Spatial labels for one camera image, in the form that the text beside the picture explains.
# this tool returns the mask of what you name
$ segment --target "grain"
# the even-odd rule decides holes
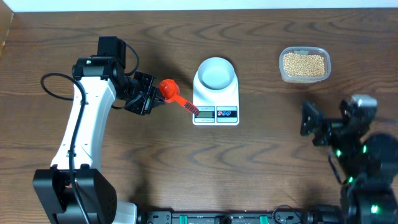
[[[320,55],[284,55],[284,70],[289,75],[319,77],[325,75],[325,59]]]

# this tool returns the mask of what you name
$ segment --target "wood grain surface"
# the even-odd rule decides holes
[[[344,96],[370,94],[379,101],[372,132],[398,137],[398,9],[19,13],[0,59],[0,222],[48,222],[32,178],[49,167],[72,104],[46,95],[39,81],[70,75],[79,57],[96,53],[101,35],[131,44],[140,71],[175,79],[188,99],[208,57],[232,61],[239,78],[237,127],[194,126],[174,104],[149,116],[111,110],[103,174],[120,199],[204,211],[337,205],[328,149],[299,134],[305,99],[339,116]],[[329,79],[282,81],[279,54],[297,45],[329,52]],[[130,52],[127,61],[130,70]],[[47,85],[72,94],[65,80]]]

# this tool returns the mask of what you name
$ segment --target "kitchen scale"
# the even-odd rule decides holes
[[[231,63],[223,58],[205,60],[193,79],[194,125],[235,126],[239,124],[238,78]]]

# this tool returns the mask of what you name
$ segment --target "clear plastic container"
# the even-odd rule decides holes
[[[325,64],[325,75],[319,77],[303,77],[296,75],[289,75],[284,70],[284,55],[287,53],[295,53],[302,55],[320,55],[322,56]],[[282,74],[282,79],[290,83],[316,83],[327,79],[331,72],[330,56],[325,49],[319,47],[288,47],[279,56],[279,70]]]

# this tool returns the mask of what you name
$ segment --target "red scoop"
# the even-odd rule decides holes
[[[166,103],[172,103],[176,101],[179,105],[181,105],[190,113],[193,113],[195,115],[199,114],[199,110],[195,105],[186,100],[184,97],[180,96],[180,88],[178,87],[178,85],[174,80],[171,79],[163,80],[159,84],[159,90],[162,93],[162,95],[165,97]]]

